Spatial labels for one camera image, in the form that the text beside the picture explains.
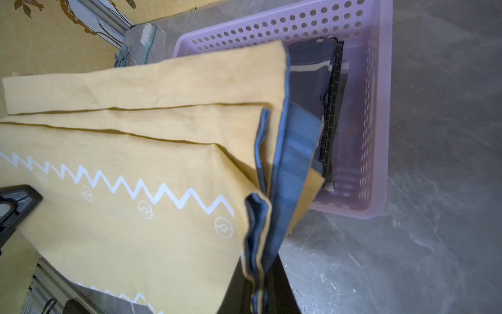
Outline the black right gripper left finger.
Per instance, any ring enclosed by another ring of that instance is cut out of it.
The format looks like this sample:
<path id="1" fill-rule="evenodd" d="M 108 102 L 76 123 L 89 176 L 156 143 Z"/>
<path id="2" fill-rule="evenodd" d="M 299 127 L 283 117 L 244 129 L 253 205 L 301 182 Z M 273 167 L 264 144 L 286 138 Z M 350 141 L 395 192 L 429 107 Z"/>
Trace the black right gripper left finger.
<path id="1" fill-rule="evenodd" d="M 251 293 L 252 283 L 244 277 L 241 260 L 239 260 L 220 306 L 219 314 L 251 314 Z"/>

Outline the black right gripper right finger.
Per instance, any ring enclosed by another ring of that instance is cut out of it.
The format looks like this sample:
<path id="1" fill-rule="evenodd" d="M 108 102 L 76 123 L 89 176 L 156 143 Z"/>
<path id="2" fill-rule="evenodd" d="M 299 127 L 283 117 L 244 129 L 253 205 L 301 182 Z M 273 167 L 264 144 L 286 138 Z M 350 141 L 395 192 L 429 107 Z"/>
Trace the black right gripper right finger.
<path id="1" fill-rule="evenodd" d="M 301 314 L 280 256 L 275 259 L 267 278 L 267 312 Z"/>

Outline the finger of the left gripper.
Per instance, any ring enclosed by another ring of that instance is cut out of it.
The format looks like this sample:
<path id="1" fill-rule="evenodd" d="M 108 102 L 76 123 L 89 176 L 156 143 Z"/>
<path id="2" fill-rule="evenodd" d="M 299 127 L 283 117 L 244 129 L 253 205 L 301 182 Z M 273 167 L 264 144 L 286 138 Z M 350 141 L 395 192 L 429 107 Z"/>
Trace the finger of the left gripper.
<path id="1" fill-rule="evenodd" d="M 42 201 L 42 195 L 27 184 L 1 188 L 1 248 Z"/>

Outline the tan zigzag pillowcase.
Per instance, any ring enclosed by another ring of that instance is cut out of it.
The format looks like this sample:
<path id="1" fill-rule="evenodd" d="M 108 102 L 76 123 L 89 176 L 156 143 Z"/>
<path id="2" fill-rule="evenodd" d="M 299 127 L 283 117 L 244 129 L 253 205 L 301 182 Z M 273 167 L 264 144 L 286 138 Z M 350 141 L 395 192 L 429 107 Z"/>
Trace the tan zigzag pillowcase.
<path id="1" fill-rule="evenodd" d="M 252 313 L 324 181 L 322 121 L 290 101 L 280 41 L 91 73 L 6 77 L 1 188 L 69 281 L 151 313 L 219 313 L 241 260 Z"/>

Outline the black white grid pillowcase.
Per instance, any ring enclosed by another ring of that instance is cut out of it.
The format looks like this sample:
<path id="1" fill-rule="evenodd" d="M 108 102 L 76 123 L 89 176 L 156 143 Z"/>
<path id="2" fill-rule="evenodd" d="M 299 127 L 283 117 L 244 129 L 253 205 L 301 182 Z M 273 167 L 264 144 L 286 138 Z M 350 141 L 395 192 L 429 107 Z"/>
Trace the black white grid pillowcase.
<path id="1" fill-rule="evenodd" d="M 339 84 L 339 77 L 341 73 L 341 64 L 343 60 L 343 49 L 345 42 L 338 41 L 335 47 L 335 53 L 333 55 L 334 64 L 330 70 L 330 78 L 327 92 L 325 93 L 325 114 L 324 114 L 324 129 L 322 132 L 321 142 L 320 142 L 320 156 L 319 161 L 322 163 L 324 168 L 328 167 L 329 156 L 332 150 L 332 140 L 333 140 L 333 126 L 335 124 L 335 109 L 336 109 L 336 97 L 337 89 Z"/>

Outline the navy blue striped pillowcase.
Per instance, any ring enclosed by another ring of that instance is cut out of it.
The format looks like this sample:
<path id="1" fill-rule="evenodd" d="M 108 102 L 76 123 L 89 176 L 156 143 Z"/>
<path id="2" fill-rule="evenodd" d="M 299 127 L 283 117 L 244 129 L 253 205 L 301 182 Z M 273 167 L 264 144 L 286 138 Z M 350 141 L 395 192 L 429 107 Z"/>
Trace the navy blue striped pillowcase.
<path id="1" fill-rule="evenodd" d="M 338 40 L 318 39 L 288 46 L 290 101 L 318 119 L 325 113 L 324 96 L 335 64 Z"/>

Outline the purple perforated plastic basket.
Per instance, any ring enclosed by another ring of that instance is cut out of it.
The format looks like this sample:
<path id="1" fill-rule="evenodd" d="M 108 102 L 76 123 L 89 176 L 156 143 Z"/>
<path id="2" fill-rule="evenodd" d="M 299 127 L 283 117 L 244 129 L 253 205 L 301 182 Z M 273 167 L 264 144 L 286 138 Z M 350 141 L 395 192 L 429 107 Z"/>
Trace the purple perforated plastic basket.
<path id="1" fill-rule="evenodd" d="M 336 37 L 349 65 L 333 153 L 333 189 L 311 207 L 370 219 L 385 208 L 392 67 L 391 1 L 263 1 L 256 14 L 233 17 L 230 4 L 213 7 L 209 26 L 183 31 L 174 57 L 283 40 L 292 44 Z"/>

